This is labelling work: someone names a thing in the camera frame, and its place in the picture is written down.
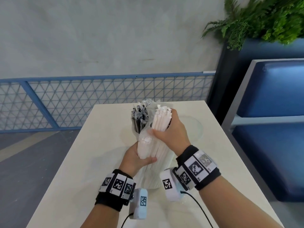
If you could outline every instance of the concrete wall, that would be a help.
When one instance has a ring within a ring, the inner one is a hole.
[[[0,0],[0,78],[214,70],[224,0]]]

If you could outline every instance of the blue cushion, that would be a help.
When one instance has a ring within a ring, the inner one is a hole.
[[[238,108],[241,117],[304,115],[304,60],[258,62]]]
[[[304,123],[237,126],[233,136],[280,201],[304,201]]]

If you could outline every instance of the floor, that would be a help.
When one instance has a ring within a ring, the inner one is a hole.
[[[0,134],[1,228],[27,226],[78,132]],[[283,225],[303,228],[304,203],[277,201],[247,157],[237,151]]]

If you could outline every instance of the person's right hand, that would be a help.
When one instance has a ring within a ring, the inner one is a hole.
[[[156,138],[163,141],[177,156],[180,156],[191,145],[186,128],[179,120],[175,109],[172,109],[171,123],[166,131],[151,130],[151,132]]]

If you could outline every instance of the white tracking device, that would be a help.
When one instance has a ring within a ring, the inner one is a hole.
[[[129,214],[134,213],[130,219],[146,219],[147,202],[148,191],[143,188],[135,189],[133,199],[130,200]]]
[[[179,201],[184,195],[181,191],[187,191],[188,188],[178,180],[178,176],[174,174],[176,168],[170,168],[160,173],[160,178],[166,193],[166,198],[171,202]]]

